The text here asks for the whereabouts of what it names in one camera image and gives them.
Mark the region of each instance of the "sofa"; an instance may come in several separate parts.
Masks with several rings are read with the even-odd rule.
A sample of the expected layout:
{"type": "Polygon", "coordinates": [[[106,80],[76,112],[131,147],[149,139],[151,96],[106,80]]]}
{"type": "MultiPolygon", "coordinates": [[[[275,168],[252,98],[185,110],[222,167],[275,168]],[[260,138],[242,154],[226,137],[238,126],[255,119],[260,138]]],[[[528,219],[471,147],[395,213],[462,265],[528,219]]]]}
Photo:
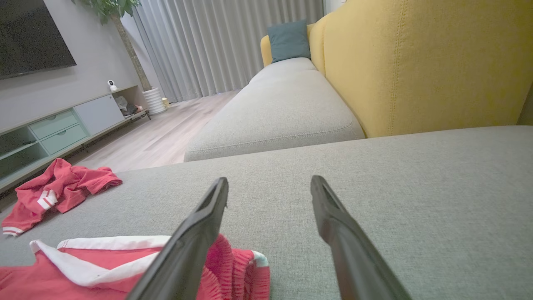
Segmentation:
{"type": "Polygon", "coordinates": [[[272,64],[266,36],[265,68],[193,138],[185,161],[516,125],[533,82],[531,9],[527,0],[348,1],[308,25],[312,65],[272,64]]]}
{"type": "MultiPolygon", "coordinates": [[[[170,235],[214,179],[229,182],[220,232],[266,255],[271,298],[339,299],[311,204],[322,175],[413,299],[531,299],[533,127],[359,139],[118,173],[124,183],[0,239],[0,265],[28,243],[170,235]]],[[[10,209],[2,212],[5,217],[10,209]]]]}

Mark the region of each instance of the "sofa seat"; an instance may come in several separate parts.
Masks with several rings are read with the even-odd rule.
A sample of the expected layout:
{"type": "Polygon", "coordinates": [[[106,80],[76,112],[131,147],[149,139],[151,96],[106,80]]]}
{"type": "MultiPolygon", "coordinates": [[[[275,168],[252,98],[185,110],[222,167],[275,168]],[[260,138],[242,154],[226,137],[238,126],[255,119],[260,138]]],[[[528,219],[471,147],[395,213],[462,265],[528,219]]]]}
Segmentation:
{"type": "MultiPolygon", "coordinates": [[[[311,204],[329,182],[414,300],[531,299],[533,127],[344,141],[118,173],[124,180],[23,235],[0,238],[0,265],[71,238],[171,235],[226,176],[220,232],[266,255],[271,299],[339,299],[311,204]]],[[[0,214],[9,214],[12,208],[0,214]]]]}
{"type": "Polygon", "coordinates": [[[185,161],[364,138],[357,119],[307,58],[261,70],[187,147],[185,161]]]}

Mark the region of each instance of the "white cabinet door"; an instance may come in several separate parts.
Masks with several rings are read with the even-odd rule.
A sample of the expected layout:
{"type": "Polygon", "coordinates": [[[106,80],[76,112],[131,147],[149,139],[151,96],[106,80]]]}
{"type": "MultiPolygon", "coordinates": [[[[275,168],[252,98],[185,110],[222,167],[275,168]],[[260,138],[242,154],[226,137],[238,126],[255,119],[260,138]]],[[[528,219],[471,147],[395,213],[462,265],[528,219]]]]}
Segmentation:
{"type": "Polygon", "coordinates": [[[80,104],[74,110],[91,136],[124,120],[112,95],[80,104]]]}

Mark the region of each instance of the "red garment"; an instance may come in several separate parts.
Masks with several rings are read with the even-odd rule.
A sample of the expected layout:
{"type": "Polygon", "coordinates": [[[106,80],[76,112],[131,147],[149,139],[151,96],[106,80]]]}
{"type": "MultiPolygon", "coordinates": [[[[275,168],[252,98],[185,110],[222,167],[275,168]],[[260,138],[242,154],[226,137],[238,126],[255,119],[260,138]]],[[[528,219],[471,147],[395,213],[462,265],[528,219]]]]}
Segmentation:
{"type": "MultiPolygon", "coordinates": [[[[71,239],[52,248],[37,240],[33,266],[0,267],[1,299],[124,299],[169,236],[71,239]]],[[[219,235],[210,247],[197,300],[267,300],[267,259],[231,249],[219,235]]]]}
{"type": "Polygon", "coordinates": [[[82,203],[89,193],[96,194],[121,183],[108,167],[89,170],[55,159],[42,175],[15,189],[18,201],[2,221],[4,234],[20,235],[40,222],[50,208],[64,214],[82,203]]]}

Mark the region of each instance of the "wooden floor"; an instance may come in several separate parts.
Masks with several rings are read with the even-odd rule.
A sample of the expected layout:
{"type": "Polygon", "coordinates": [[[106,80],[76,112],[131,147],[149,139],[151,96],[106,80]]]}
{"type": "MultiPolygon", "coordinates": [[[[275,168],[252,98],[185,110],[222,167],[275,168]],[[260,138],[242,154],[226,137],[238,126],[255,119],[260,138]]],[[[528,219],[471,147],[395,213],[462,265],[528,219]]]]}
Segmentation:
{"type": "Polygon", "coordinates": [[[183,162],[187,143],[238,91],[173,104],[166,112],[143,118],[105,136],[67,161],[113,172],[183,162]]]}

